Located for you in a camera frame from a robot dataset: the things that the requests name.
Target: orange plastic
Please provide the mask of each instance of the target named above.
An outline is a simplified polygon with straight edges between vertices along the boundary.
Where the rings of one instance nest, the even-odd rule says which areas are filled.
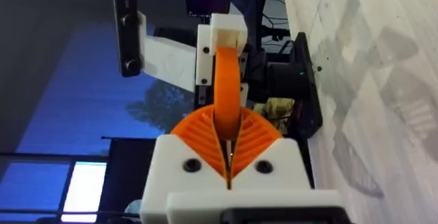
[[[280,132],[258,113],[246,108],[242,108],[240,113],[242,122],[231,164],[231,179],[245,169],[275,140],[282,137]]]
[[[240,69],[237,49],[217,47],[214,125],[223,140],[235,140],[240,123]]]
[[[214,104],[195,110],[171,132],[226,179],[231,180],[263,153],[281,134],[258,113],[240,107],[240,70],[237,50],[216,49]],[[227,171],[221,141],[236,142]]]
[[[187,115],[172,131],[225,179],[224,156],[213,124],[213,105]]]

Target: white plastic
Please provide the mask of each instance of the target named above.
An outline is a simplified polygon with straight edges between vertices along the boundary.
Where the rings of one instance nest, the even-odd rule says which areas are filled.
[[[183,170],[183,163],[191,158],[201,161],[200,171],[188,173]],[[199,190],[217,192],[226,188],[227,183],[219,173],[178,136],[159,136],[143,193],[140,217],[143,223],[167,223],[166,206],[170,193],[188,192],[197,195]]]
[[[246,106],[246,99],[248,98],[249,85],[247,83],[240,84],[240,106]]]
[[[248,29],[242,15],[211,15],[210,55],[216,54],[216,47],[236,48],[240,55],[248,38]]]
[[[175,192],[168,198],[169,224],[220,224],[229,208],[343,207],[334,190],[228,190]]]
[[[273,172],[259,173],[255,165],[260,160],[269,161],[273,165]],[[256,160],[234,177],[232,188],[233,190],[309,190],[309,180],[296,141],[289,138],[277,139]]]
[[[169,84],[194,92],[194,73],[196,49],[194,47],[169,40],[146,35],[146,17],[140,17],[140,53],[143,71],[150,76]]]
[[[204,52],[210,50],[210,25],[198,25],[198,42],[196,45],[196,85],[210,86],[213,82],[213,56]]]

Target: black plastic mount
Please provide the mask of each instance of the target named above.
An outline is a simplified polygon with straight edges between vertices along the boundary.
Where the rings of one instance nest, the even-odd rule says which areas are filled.
[[[275,223],[324,223],[351,224],[343,208],[289,207],[289,208],[233,208],[225,210],[221,224],[275,224]]]
[[[306,34],[298,33],[289,55],[261,53],[251,59],[243,79],[250,86],[248,99],[257,103],[270,97],[294,99],[298,133],[312,137],[322,126],[322,114]]]
[[[119,71],[123,77],[137,76],[142,70],[137,0],[113,0],[113,3]]]

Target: blue sky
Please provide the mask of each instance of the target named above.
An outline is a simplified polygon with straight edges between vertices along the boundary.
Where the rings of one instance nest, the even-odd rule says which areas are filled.
[[[146,74],[120,76],[112,23],[78,28],[17,151],[93,154],[109,147],[101,136],[157,137],[161,131],[133,120],[125,110],[128,103],[144,100],[154,81]]]

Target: black bar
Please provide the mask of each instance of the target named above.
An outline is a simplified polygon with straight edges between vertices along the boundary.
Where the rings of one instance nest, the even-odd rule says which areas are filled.
[[[67,178],[66,178],[66,181],[64,183],[64,187],[62,189],[60,203],[59,203],[59,205],[57,207],[57,211],[59,211],[59,212],[63,211],[64,206],[66,204],[67,193],[68,193],[68,189],[70,188],[71,177],[73,176],[73,170],[75,169],[75,164],[76,164],[76,161],[71,160],[70,164],[68,165]],[[58,220],[61,220],[61,214],[58,214],[56,216],[56,218]]]
[[[263,22],[263,9],[265,7],[266,0],[257,0],[256,4],[256,21],[255,21],[255,48],[256,50],[261,50],[261,26]]]
[[[4,153],[0,152],[0,158],[19,158],[30,160],[47,160],[54,162],[107,162],[107,155],[66,155],[66,154],[51,154],[51,153]]]
[[[89,212],[79,212],[79,211],[72,211],[72,212],[63,212],[63,211],[57,211],[57,210],[4,210],[0,209],[0,213],[5,214],[107,214],[110,216],[125,216],[125,217],[133,217],[138,218],[139,214],[132,214],[132,213],[124,213],[124,212],[115,212],[115,211],[89,211]]]

